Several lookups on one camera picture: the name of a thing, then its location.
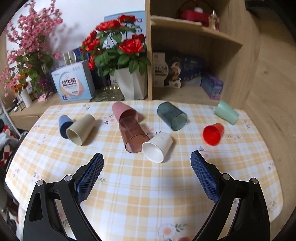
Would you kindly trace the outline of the blue cup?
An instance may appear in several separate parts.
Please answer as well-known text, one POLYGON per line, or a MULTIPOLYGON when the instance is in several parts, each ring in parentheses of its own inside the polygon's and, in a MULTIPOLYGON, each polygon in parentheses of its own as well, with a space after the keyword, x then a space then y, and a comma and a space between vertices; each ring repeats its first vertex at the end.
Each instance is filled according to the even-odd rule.
POLYGON ((68 139, 68 136, 66 134, 67 128, 69 128, 74 121, 69 118, 67 115, 62 115, 59 118, 59 132, 62 138, 68 139))

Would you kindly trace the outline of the beige cup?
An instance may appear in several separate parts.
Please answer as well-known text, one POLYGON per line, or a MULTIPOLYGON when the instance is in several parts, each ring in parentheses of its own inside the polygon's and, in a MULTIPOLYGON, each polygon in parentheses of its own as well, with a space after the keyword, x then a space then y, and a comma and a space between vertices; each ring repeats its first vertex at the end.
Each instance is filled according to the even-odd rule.
POLYGON ((66 135, 74 144, 81 146, 94 128, 95 122, 93 115, 86 114, 67 128, 66 135))

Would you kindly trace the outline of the mint green cup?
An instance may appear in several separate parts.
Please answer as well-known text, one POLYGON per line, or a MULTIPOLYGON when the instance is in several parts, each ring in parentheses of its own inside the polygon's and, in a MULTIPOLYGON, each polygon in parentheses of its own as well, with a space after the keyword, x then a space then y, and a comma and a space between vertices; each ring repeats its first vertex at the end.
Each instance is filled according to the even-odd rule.
POLYGON ((239 113, 235 111, 229 104, 222 100, 219 101, 214 113, 232 125, 235 125, 239 118, 239 113))

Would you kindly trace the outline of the white cup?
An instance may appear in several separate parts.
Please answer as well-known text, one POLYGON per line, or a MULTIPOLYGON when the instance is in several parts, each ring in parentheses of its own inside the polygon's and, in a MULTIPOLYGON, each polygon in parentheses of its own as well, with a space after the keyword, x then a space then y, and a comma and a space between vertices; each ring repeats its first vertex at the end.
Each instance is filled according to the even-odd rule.
POLYGON ((150 161, 161 163, 164 161, 172 143, 173 139, 168 133, 160 132, 151 140, 142 144, 142 152, 150 161))

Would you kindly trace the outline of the transparent dark teal cup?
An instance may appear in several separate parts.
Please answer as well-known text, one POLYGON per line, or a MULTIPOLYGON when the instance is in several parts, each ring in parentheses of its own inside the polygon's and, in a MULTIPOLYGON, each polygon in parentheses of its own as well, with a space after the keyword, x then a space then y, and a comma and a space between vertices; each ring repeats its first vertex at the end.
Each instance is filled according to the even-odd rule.
POLYGON ((180 130, 188 118, 186 113, 170 102, 161 103, 158 106, 157 114, 173 131, 180 130))

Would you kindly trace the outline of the pink opaque cup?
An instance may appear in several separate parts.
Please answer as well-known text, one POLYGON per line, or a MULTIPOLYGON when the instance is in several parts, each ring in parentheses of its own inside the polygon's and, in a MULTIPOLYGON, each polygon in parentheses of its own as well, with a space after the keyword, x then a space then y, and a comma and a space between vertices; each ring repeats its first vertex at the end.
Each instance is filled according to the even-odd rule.
POLYGON ((123 102, 116 102, 112 105, 112 111, 118 122, 122 118, 133 117, 138 120, 138 112, 133 109, 131 106, 124 104, 123 102))

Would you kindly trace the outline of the yellow checked tablecloth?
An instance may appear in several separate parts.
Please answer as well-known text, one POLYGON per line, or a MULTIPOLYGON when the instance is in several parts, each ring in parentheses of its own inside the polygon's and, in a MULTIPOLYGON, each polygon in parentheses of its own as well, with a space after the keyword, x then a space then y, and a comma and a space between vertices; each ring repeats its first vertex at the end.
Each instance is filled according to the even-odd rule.
POLYGON ((178 103, 188 120, 174 132, 157 114, 159 101, 130 101, 128 105, 140 114, 140 124, 150 138, 164 132, 173 139, 162 163, 126 151, 112 103, 52 106, 31 128, 6 175, 6 184, 22 209, 27 209, 38 180, 60 181, 101 153, 104 168, 81 207, 102 240, 193 238, 214 205, 190 164, 191 153, 197 150, 234 179, 257 178, 269 219, 279 216, 283 196, 278 172, 262 136, 244 111, 239 111, 238 121, 231 125, 216 116, 212 106, 178 103), (75 122, 86 114, 93 115, 96 122, 83 145, 61 137, 60 116, 75 122), (218 145, 211 146, 202 133, 216 123, 224 126, 224 134, 218 145))

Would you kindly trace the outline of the white bottle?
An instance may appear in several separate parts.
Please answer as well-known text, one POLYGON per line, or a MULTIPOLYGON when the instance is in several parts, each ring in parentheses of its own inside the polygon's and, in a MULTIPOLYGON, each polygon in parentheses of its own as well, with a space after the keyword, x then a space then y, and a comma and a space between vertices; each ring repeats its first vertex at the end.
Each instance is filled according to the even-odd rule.
POLYGON ((21 92, 21 98, 27 108, 33 104, 33 101, 26 89, 21 92))

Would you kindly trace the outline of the purple box on shelf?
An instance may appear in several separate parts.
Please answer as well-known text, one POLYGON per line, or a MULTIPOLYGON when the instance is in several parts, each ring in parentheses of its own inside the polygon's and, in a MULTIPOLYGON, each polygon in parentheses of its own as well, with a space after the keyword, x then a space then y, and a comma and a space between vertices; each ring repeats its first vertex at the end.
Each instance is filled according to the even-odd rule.
POLYGON ((224 87, 224 82, 218 77, 210 74, 202 76, 201 87, 213 100, 219 100, 224 87))

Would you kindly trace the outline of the white faceted vase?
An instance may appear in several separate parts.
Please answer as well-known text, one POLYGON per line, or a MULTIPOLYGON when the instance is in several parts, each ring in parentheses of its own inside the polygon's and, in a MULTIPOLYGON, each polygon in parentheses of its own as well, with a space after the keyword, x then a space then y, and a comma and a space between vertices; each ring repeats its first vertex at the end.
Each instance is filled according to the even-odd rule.
POLYGON ((115 70, 116 80, 125 100, 144 100, 147 96, 147 74, 136 69, 132 74, 128 68, 115 70))

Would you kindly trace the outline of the white and dark snack box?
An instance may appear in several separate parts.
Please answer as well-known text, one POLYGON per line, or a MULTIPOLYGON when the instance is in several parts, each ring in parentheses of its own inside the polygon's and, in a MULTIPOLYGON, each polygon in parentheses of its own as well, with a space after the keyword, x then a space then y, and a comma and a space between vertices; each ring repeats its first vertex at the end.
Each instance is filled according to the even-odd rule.
POLYGON ((178 88, 185 85, 199 86, 204 60, 179 53, 153 53, 153 83, 157 88, 178 88))

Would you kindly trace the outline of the red rose bouquet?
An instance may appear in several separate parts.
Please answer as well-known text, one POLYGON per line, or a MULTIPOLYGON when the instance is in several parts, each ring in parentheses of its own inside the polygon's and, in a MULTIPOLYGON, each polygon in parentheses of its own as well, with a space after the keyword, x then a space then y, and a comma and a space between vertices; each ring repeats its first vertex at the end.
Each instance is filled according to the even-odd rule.
POLYGON ((88 56, 90 70, 99 76, 114 75, 115 70, 128 68, 132 74, 144 74, 151 65, 146 50, 146 36, 137 34, 136 18, 121 15, 118 20, 100 23, 82 42, 80 50, 88 56))

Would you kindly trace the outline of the small glass perfume bottle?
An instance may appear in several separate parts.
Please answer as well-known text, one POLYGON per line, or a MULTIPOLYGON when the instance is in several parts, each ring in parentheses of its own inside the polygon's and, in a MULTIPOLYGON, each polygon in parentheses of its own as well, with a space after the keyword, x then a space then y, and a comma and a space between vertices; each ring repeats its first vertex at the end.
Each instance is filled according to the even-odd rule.
POLYGON ((219 31, 220 19, 216 12, 213 10, 211 15, 208 17, 208 26, 211 30, 219 31))

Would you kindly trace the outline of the red basket on shelf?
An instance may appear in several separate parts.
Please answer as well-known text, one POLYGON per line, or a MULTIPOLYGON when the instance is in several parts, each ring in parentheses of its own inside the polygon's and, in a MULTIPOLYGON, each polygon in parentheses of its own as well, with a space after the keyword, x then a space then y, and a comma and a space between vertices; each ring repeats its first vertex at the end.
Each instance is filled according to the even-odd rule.
POLYGON ((209 17, 213 11, 214 8, 208 1, 185 1, 176 15, 180 20, 200 22, 203 27, 209 27, 209 17))

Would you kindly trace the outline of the papers on shelf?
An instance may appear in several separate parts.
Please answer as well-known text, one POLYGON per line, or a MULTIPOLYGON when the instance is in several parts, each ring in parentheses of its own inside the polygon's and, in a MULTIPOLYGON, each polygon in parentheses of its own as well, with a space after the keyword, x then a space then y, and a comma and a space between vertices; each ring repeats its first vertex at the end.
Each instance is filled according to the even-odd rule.
POLYGON ((202 26, 201 22, 180 20, 180 19, 170 18, 170 17, 166 17, 166 16, 151 16, 151 20, 152 21, 167 21, 167 22, 170 22, 170 23, 182 23, 182 24, 190 24, 190 25, 202 26))

